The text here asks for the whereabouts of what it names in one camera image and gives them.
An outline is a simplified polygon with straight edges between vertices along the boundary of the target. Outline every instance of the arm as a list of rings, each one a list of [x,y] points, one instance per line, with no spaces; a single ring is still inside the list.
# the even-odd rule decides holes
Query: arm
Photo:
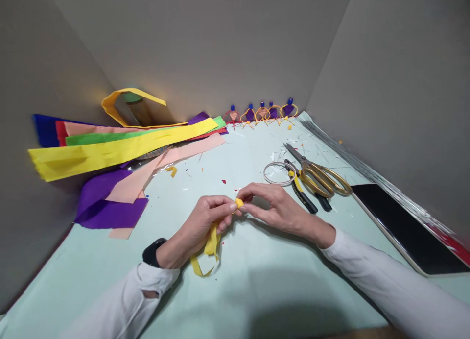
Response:
[[[181,229],[157,248],[155,257],[160,268],[139,263],[96,300],[62,337],[137,338],[161,297],[178,278],[180,268],[205,244],[212,223],[218,222],[217,233],[222,233],[232,222],[232,212],[236,210],[235,202],[226,196],[200,198]]]
[[[250,204],[265,198],[270,210]],[[277,185],[250,184],[237,198],[266,224],[316,244],[388,319],[412,338],[464,338],[470,333],[470,307],[386,253],[378,251],[319,217],[309,214]]]

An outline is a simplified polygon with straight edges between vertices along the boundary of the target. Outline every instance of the silver tinsel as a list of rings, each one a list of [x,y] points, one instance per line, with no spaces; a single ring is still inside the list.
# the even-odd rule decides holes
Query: silver tinsel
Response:
[[[396,188],[396,186],[387,181],[377,171],[372,169],[370,166],[367,166],[356,156],[354,156],[354,154],[347,151],[335,139],[330,137],[328,133],[323,131],[315,123],[315,121],[303,120],[301,118],[298,118],[298,121],[302,124],[302,126],[307,129],[308,132],[310,132],[315,137],[321,139],[323,142],[329,145],[341,158],[343,158],[349,165],[351,165],[354,169],[361,173],[365,178],[382,187],[382,189],[384,189],[394,200],[396,200],[403,208],[405,208],[411,215],[413,215],[416,220],[418,220],[434,235],[436,235],[436,233],[432,230],[432,228],[429,228],[429,226],[434,226],[448,235],[455,234],[448,227],[433,218],[431,214],[429,214],[424,208],[420,207],[418,204],[416,204],[407,196],[405,196],[402,191],[400,191],[398,188]]]

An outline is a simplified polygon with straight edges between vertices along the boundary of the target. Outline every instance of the gray cardboard wall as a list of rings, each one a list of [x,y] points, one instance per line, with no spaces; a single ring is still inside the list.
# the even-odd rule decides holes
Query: gray cardboard wall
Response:
[[[470,0],[351,0],[307,111],[470,248]]]
[[[252,101],[304,109],[349,0],[55,0],[116,88],[176,121]]]
[[[84,176],[46,183],[31,114],[112,124],[113,90],[52,0],[1,0],[0,313],[70,227]]]

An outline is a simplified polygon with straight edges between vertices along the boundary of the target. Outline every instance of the person's right hand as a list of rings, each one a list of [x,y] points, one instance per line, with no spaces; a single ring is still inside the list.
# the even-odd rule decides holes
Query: person's right hand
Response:
[[[266,199],[271,208],[265,210],[251,204],[254,196]],[[269,226],[309,239],[320,248],[328,248],[334,243],[336,230],[316,215],[303,209],[279,185],[253,182],[241,189],[237,198],[244,202],[244,205],[240,207],[242,212],[250,213]]]

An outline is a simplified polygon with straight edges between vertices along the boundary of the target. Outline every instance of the small craft figure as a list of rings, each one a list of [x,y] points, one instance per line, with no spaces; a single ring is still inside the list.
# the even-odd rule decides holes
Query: small craft figure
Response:
[[[243,121],[241,119],[243,117],[243,115],[245,115],[246,121]],[[248,125],[254,130],[254,128],[250,125],[250,122],[253,119],[255,119],[255,121],[257,121],[257,120],[256,120],[255,111],[253,110],[253,104],[252,103],[250,103],[250,105],[248,105],[248,110],[246,110],[243,115],[240,116],[240,121],[242,121],[244,123],[243,128],[245,128],[245,126]]]
[[[228,123],[231,123],[235,129],[235,123],[238,124],[238,122],[236,122],[236,118],[240,116],[240,113],[237,110],[235,110],[235,105],[232,104],[230,107],[230,110],[224,114],[224,117],[223,117],[224,121],[225,121],[225,117],[227,114],[229,114],[229,117],[232,119]]]
[[[264,101],[261,102],[260,104],[261,106],[259,107],[259,109],[255,112],[255,118],[257,119],[256,115],[260,115],[261,116],[261,119],[259,120],[259,122],[261,121],[264,121],[264,123],[266,125],[268,125],[268,120],[271,118],[271,113],[269,112],[268,109],[266,109],[266,107],[264,106]]]
[[[294,125],[294,123],[289,120],[289,115],[292,113],[292,111],[294,111],[294,108],[295,108],[295,114],[294,115],[291,115],[291,117],[294,117],[298,114],[299,112],[299,108],[294,104],[294,99],[293,98],[289,98],[289,100],[287,101],[287,104],[284,105],[281,109],[284,111],[284,114],[282,114],[283,118],[281,120],[284,121],[284,120],[287,120],[289,121],[291,124]]]
[[[274,105],[272,101],[269,102],[269,114],[271,115],[271,118],[273,119],[271,123],[276,121],[278,125],[281,125],[281,122],[278,120],[278,110],[276,108],[279,108],[279,117],[282,117],[282,108],[279,105]]]

